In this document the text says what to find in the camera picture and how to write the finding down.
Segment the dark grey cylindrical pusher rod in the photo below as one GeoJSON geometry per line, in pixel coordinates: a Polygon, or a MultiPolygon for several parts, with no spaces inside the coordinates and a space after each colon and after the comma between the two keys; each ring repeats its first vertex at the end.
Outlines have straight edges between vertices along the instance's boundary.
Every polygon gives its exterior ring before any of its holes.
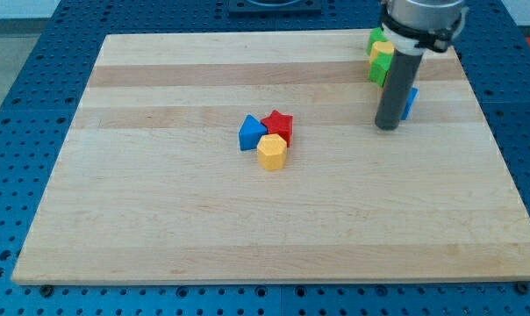
{"type": "Polygon", "coordinates": [[[409,55],[398,50],[394,53],[375,116],[379,129],[398,128],[421,60],[422,54],[409,55]]]}

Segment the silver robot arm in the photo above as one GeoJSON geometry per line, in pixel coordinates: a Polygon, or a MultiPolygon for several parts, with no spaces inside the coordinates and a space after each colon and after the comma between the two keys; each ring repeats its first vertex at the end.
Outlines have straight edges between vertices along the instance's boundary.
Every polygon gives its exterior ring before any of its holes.
{"type": "Polygon", "coordinates": [[[464,0],[382,2],[380,26],[394,53],[375,116],[379,129],[398,128],[424,53],[447,52],[462,33],[468,11],[464,0]]]}

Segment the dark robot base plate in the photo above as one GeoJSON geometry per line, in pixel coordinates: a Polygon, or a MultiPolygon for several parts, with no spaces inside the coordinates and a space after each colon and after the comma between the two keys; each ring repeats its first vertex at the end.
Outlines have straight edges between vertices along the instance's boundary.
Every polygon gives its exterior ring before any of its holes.
{"type": "Polygon", "coordinates": [[[320,0],[226,0],[228,12],[241,13],[318,13],[320,0]]]}

